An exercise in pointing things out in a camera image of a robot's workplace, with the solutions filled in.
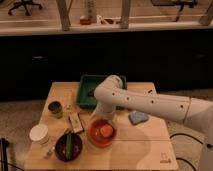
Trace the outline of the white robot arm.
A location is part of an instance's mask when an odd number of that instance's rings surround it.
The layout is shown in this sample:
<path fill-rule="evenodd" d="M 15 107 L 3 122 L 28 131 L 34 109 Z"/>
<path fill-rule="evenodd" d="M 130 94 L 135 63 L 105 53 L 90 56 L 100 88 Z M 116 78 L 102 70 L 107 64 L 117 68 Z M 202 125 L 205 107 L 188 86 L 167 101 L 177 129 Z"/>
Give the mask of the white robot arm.
<path fill-rule="evenodd" d="M 198 171 L 213 171 L 213 102 L 153 93 L 141 93 L 122 88 L 122 80 L 108 76 L 94 90 L 97 106 L 94 113 L 110 116 L 117 106 L 173 121 L 204 134 Z"/>

